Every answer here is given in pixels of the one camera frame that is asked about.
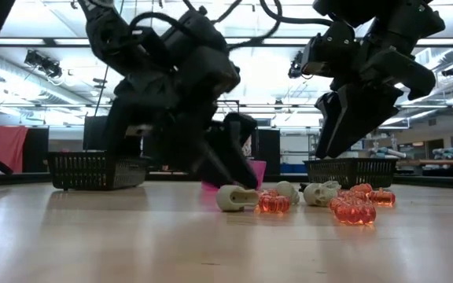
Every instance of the ceiling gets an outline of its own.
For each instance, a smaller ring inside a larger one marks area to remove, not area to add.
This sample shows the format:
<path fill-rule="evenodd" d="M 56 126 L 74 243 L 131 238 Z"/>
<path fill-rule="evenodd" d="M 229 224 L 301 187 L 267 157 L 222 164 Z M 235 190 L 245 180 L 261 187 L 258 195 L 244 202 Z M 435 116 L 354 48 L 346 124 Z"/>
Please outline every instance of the ceiling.
<path fill-rule="evenodd" d="M 195 6 L 205 6 L 208 16 L 216 18 L 232 1 L 192 0 L 191 2 Z M 179 18 L 186 11 L 186 6 L 180 0 L 165 0 L 164 8 L 160 8 L 158 1 L 125 0 L 123 8 L 121 5 L 122 1 L 117 0 L 116 7 L 119 11 L 121 10 L 121 15 L 126 21 L 145 11 L 162 12 L 174 18 Z M 440 12 L 440 16 L 447 25 L 445 31 L 434 36 L 453 37 L 453 1 L 434 0 L 431 6 Z M 321 17 L 312 9 L 309 1 L 305 0 L 284 0 L 283 11 L 286 17 Z M 0 38 L 83 39 L 87 36 L 85 23 L 81 9 L 73 9 L 71 0 L 17 0 L 0 33 Z M 168 24 L 159 20 L 142 21 L 141 24 L 152 26 L 159 34 L 169 28 Z M 217 28 L 227 37 L 250 37 L 262 35 L 273 24 L 274 21 L 263 12 L 258 1 L 245 0 Z M 364 24 L 356 30 L 356 34 L 364 35 L 368 27 L 369 24 Z M 310 37 L 325 30 L 326 27 L 318 25 L 282 24 L 275 36 Z M 223 99 L 240 100 L 241 103 L 246 104 L 266 104 L 274 103 L 275 98 L 282 98 L 287 104 L 313 104 L 328 90 L 330 79 L 321 77 L 313 77 L 310 80 L 289 79 L 287 74 L 290 61 L 299 49 L 297 47 L 258 47 L 235 50 L 230 55 L 230 59 L 240 67 L 242 82 L 231 93 L 225 94 Z M 47 90 L 52 89 L 54 94 L 60 94 L 54 97 L 59 97 L 66 103 L 97 102 L 98 90 L 94 88 L 96 83 L 93 79 L 103 79 L 106 66 L 91 53 L 89 48 L 33 48 L 44 56 L 60 61 L 64 75 L 54 80 L 47 79 L 41 72 L 24 64 L 28 50 L 29 48 L 24 47 L 0 47 L 0 69 L 13 74 L 20 72 L 19 76 L 26 78 L 26 83 L 34 83 Z M 414 54 L 423 50 L 417 48 Z M 104 99 L 101 103 L 107 103 L 110 98 L 114 98 L 113 90 L 121 79 L 121 75 L 111 69 L 108 70 Z M 7 97 L 0 98 L 1 100 L 3 104 L 9 101 Z M 288 115 L 295 120 L 295 115 Z M 318 116 L 310 113 L 308 115 L 312 115 L 313 123 L 318 123 L 319 118 L 316 118 Z"/>

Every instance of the red transparent toy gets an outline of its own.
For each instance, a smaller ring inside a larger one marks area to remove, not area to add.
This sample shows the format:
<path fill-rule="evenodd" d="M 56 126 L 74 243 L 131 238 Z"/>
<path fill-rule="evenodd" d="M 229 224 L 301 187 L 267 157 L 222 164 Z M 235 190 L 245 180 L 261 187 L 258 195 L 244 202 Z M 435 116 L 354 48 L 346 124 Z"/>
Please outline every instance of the red transparent toy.
<path fill-rule="evenodd" d="M 330 209 L 338 221 L 347 224 L 371 224 L 377 218 L 371 202 L 352 197 L 333 198 Z"/>
<path fill-rule="evenodd" d="M 351 192 L 364 192 L 367 197 L 371 191 L 373 191 L 373 189 L 370 184 L 360 184 L 351 188 Z"/>
<path fill-rule="evenodd" d="M 393 192 L 385 192 L 382 188 L 371 192 L 369 198 L 374 204 L 382 206 L 391 207 L 396 202 L 396 195 Z"/>
<path fill-rule="evenodd" d="M 275 189 L 263 191 L 259 195 L 258 208 L 261 212 L 278 213 L 288 211 L 290 206 L 289 198 L 279 196 Z"/>
<path fill-rule="evenodd" d="M 357 198 L 360 200 L 368 200 L 368 196 L 364 192 L 352 192 L 348 190 L 340 190 L 338 191 L 339 197 L 349 197 L 349 198 Z"/>

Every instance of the wooden floor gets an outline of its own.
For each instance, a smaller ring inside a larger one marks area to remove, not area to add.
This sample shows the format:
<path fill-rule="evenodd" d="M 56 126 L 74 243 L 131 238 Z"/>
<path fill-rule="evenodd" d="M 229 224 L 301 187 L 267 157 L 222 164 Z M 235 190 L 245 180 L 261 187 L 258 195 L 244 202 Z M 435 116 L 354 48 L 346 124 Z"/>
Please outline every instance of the wooden floor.
<path fill-rule="evenodd" d="M 223 214 L 197 183 L 0 187 L 0 282 L 453 283 L 453 189 L 392 190 L 374 226 L 342 226 L 303 202 Z"/>

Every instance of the wooden table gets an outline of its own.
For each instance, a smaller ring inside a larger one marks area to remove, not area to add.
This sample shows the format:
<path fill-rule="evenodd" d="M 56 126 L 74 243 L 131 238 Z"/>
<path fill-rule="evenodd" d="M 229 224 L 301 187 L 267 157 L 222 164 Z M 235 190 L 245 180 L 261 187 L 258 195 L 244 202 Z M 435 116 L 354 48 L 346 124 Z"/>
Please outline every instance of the wooden table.
<path fill-rule="evenodd" d="M 198 183 L 0 187 L 0 282 L 453 282 L 453 189 L 391 189 L 374 226 L 342 226 L 303 203 L 223 214 Z"/>

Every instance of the overhead camera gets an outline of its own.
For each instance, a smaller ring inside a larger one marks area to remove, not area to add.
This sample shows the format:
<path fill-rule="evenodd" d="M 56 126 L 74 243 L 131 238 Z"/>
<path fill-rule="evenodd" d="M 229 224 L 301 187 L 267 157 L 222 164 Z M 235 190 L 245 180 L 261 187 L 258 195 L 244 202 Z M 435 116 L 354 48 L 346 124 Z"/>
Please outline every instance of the overhead camera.
<path fill-rule="evenodd" d="M 52 61 L 48 57 L 44 57 L 34 50 L 28 51 L 28 55 L 25 57 L 24 63 L 32 68 L 37 68 L 39 71 L 44 72 L 49 78 L 58 79 L 62 76 L 62 68 L 59 62 Z"/>
<path fill-rule="evenodd" d="M 442 71 L 441 75 L 444 77 L 448 77 L 453 75 L 453 68 L 449 68 L 448 70 Z"/>
<path fill-rule="evenodd" d="M 291 66 L 288 71 L 288 77 L 290 79 L 298 79 L 302 76 L 301 62 L 303 55 L 304 54 L 301 51 L 298 51 L 295 58 L 291 61 Z"/>

